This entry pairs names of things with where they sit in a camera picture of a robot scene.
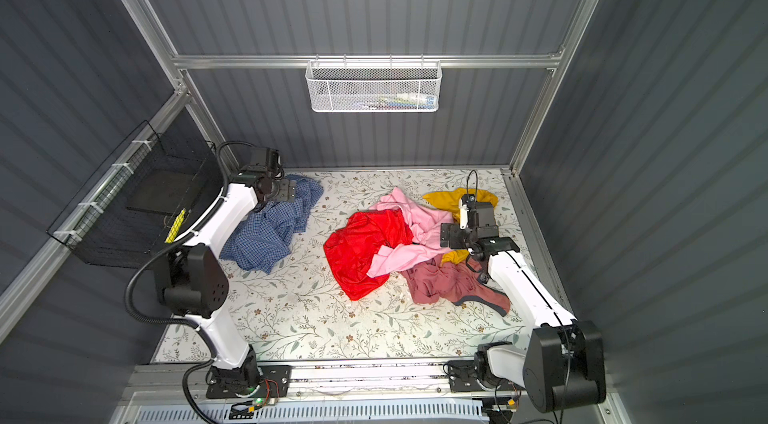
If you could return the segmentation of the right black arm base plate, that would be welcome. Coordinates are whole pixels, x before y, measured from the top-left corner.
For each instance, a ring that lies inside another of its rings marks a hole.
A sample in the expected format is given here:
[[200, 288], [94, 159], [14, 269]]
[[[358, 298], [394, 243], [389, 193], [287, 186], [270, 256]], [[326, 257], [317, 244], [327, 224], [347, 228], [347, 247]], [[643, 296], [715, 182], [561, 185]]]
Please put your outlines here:
[[442, 365], [450, 391], [453, 393], [472, 393], [480, 391], [499, 391], [519, 393], [523, 388], [506, 379], [480, 377], [473, 361], [449, 360]]

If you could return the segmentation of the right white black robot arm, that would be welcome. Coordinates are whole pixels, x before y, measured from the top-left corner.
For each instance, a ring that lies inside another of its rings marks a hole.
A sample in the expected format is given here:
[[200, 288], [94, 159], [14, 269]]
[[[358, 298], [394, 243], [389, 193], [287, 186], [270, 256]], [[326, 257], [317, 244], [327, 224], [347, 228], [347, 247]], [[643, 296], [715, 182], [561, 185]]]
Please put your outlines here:
[[514, 240], [499, 235], [492, 204], [466, 194], [458, 209], [459, 221], [441, 226], [440, 245], [469, 252], [478, 283], [493, 281], [501, 288], [530, 341], [525, 350], [508, 342], [480, 345], [473, 369], [461, 373], [451, 389], [465, 392], [507, 382], [525, 390], [543, 414], [604, 402], [604, 348], [595, 324], [578, 320], [560, 304], [530, 270]]

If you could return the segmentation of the blue checkered shirt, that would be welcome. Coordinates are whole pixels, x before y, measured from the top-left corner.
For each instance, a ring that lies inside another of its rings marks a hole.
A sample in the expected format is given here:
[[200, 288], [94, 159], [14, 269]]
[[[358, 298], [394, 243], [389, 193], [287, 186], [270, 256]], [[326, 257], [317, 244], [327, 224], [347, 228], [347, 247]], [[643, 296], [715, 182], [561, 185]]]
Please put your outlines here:
[[293, 236], [306, 231], [310, 213], [324, 193], [309, 177], [289, 175], [296, 182], [293, 202], [269, 203], [250, 213], [224, 244], [220, 259], [234, 261], [245, 271], [270, 274], [291, 253]]

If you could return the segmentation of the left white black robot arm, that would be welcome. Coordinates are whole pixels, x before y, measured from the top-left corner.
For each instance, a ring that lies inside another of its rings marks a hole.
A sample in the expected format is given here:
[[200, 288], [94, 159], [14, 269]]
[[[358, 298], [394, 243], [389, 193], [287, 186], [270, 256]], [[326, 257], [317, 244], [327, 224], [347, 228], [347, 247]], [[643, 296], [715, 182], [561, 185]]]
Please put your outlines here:
[[279, 152], [245, 141], [215, 148], [221, 194], [160, 254], [153, 266], [159, 302], [191, 327], [208, 347], [208, 384], [229, 395], [253, 395], [263, 378], [255, 351], [227, 309], [229, 278], [219, 262], [226, 242], [249, 215], [292, 201], [295, 183], [284, 177]]

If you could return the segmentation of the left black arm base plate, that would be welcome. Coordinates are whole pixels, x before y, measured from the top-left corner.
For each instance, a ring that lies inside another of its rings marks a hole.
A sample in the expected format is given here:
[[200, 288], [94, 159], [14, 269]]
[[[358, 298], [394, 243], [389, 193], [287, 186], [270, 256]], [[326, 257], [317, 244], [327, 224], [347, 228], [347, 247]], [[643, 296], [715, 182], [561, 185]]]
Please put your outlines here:
[[291, 366], [256, 366], [221, 369], [211, 366], [206, 373], [207, 399], [282, 398], [291, 381]]

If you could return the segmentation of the pink cloth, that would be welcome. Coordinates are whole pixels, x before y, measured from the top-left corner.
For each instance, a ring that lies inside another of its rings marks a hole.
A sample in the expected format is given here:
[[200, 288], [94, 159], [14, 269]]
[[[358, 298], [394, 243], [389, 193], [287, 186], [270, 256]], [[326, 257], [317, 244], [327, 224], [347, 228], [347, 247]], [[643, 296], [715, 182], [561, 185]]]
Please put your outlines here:
[[450, 210], [422, 206], [399, 188], [381, 197], [372, 210], [399, 211], [411, 237], [405, 243], [382, 244], [372, 257], [368, 277], [402, 272], [435, 257], [439, 258], [439, 264], [458, 264], [469, 255], [467, 251], [451, 250], [440, 245], [441, 225], [455, 223], [455, 216]]

